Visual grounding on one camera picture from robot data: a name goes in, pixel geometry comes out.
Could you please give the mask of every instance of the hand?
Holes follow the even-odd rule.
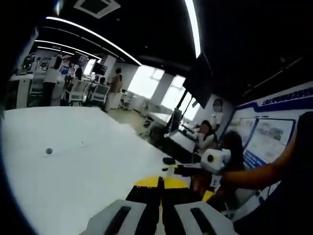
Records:
[[[212,176],[204,173],[201,175],[195,175],[192,177],[193,187],[192,190],[204,196],[205,191],[210,187]]]

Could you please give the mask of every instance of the desk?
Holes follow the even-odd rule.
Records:
[[[163,126],[166,126],[167,122],[170,120],[172,115],[149,112],[148,116],[153,118],[155,122],[157,122]]]
[[[37,73],[36,75],[42,75],[42,79],[45,78],[45,73]],[[27,107],[27,99],[29,95],[29,85],[30,81],[33,80],[34,74],[26,74],[26,75],[13,75],[10,78],[10,82],[19,81],[18,92],[16,97],[16,108],[26,108]],[[64,76],[58,76],[57,85],[53,91],[54,99],[60,100],[61,93],[60,90],[63,90],[64,87]]]
[[[190,139],[188,139],[186,136],[184,136],[182,133],[177,132],[170,136],[170,139],[183,147],[185,150],[187,150],[190,153],[193,153],[196,143]]]
[[[80,234],[136,181],[161,175],[168,157],[98,108],[36,107],[4,116],[6,175],[37,234]]]

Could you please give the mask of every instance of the gray floor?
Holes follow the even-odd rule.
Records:
[[[130,126],[132,126],[132,128],[136,131],[138,135],[142,133],[143,131],[145,131],[145,128],[143,127],[145,118],[142,117],[136,111],[124,111],[122,109],[117,109],[117,110],[111,109],[109,111],[109,116],[119,123],[129,124]]]

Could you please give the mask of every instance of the white shirt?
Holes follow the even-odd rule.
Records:
[[[60,75],[60,67],[62,66],[62,63],[56,70],[53,68],[53,66],[58,56],[52,57],[49,62],[48,70],[45,74],[45,82],[57,83],[58,77]]]
[[[197,137],[199,140],[198,146],[199,146],[199,150],[198,153],[200,155],[202,155],[208,148],[212,148],[212,144],[214,143],[214,135],[210,135],[208,136],[205,140],[204,140],[204,134],[202,133],[197,133]]]
[[[212,118],[210,120],[210,124],[212,126],[213,129],[216,128],[217,125],[220,125],[223,119],[223,113],[215,113],[212,115]]]

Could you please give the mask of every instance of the ceiling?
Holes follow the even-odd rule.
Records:
[[[302,59],[296,66],[304,67],[299,64],[307,61],[312,52],[313,21],[310,6],[301,1],[193,1],[201,48],[213,74],[210,78],[213,92],[234,103],[249,101],[269,93],[268,82],[246,92],[282,67],[299,58]],[[193,33],[184,0],[117,0],[121,8],[100,19],[73,8],[76,2],[65,1],[58,17],[98,33],[142,64],[183,76],[194,64]],[[108,53],[136,64],[94,35],[62,22],[44,20],[38,40],[61,43],[94,55]],[[47,44],[36,43],[36,46]],[[284,86],[307,80],[308,76],[292,79],[289,76]],[[275,87],[274,92],[282,90],[280,86]]]

